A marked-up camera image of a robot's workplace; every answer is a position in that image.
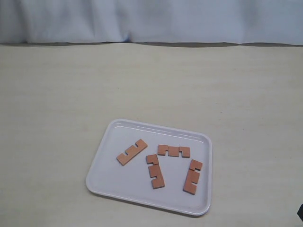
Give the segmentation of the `notched wooden puzzle piece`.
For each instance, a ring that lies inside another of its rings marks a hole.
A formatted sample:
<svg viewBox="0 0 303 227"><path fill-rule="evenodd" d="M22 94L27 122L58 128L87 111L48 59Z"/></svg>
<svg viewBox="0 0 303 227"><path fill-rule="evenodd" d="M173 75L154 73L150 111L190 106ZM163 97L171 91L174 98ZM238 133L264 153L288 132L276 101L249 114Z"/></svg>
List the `notched wooden puzzle piece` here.
<svg viewBox="0 0 303 227"><path fill-rule="evenodd" d="M186 180L183 186L183 191L191 195L195 195L197 184L200 177L200 171L202 170L203 163L192 159L190 161L189 169L187 172Z"/></svg>
<svg viewBox="0 0 303 227"><path fill-rule="evenodd" d="M160 169L159 160L156 154L147 155L146 156L146 163L151 164L148 166L149 174L151 180L151 184L153 189L159 189L165 186L164 178Z"/></svg>
<svg viewBox="0 0 303 227"><path fill-rule="evenodd" d="M170 157L179 157L181 155L183 158L190 158L190 147L174 147L159 144L157 155L165 156L166 153Z"/></svg>
<svg viewBox="0 0 303 227"><path fill-rule="evenodd" d="M135 142L135 145L130 146L124 153L119 154L116 159L122 166L124 166L147 147L147 143L142 139L139 139Z"/></svg>

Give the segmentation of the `white plastic tray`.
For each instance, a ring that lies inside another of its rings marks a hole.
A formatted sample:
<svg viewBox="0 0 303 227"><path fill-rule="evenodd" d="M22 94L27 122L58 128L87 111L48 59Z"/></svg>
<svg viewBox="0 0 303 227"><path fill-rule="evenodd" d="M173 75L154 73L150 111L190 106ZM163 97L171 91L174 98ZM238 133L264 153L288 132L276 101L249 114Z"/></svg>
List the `white plastic tray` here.
<svg viewBox="0 0 303 227"><path fill-rule="evenodd" d="M86 187L96 195L201 216L211 205L212 152L204 134L116 119L97 149Z"/></svg>

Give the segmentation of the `white backdrop cloth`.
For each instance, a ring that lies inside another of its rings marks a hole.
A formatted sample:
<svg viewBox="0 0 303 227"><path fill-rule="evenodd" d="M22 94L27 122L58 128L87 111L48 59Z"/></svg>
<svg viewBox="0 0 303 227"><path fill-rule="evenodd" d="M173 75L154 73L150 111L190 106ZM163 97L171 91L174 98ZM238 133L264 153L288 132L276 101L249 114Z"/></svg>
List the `white backdrop cloth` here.
<svg viewBox="0 0 303 227"><path fill-rule="evenodd" d="M300 0L3 0L2 43L302 45Z"/></svg>

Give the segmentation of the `black object at edge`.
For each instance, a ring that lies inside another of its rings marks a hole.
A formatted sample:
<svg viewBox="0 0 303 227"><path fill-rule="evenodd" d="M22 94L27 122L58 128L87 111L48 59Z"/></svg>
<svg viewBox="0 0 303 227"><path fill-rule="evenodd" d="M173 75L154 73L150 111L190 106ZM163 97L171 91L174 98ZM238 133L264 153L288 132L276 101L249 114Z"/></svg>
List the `black object at edge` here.
<svg viewBox="0 0 303 227"><path fill-rule="evenodd" d="M300 208L297 211L297 215L300 218L301 221L303 221L303 204L300 206Z"/></svg>

